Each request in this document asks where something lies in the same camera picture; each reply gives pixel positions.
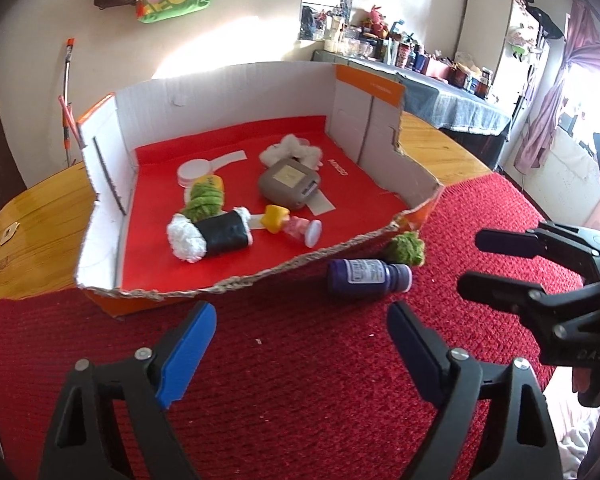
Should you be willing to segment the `person's right hand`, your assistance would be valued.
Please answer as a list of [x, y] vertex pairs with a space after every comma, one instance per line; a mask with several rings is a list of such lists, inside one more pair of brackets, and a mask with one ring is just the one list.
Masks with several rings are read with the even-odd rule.
[[[600, 200], [594, 207], [585, 222], [587, 228], [600, 231]], [[591, 385], [591, 372], [584, 368], [572, 370], [572, 391], [575, 393], [585, 392]]]

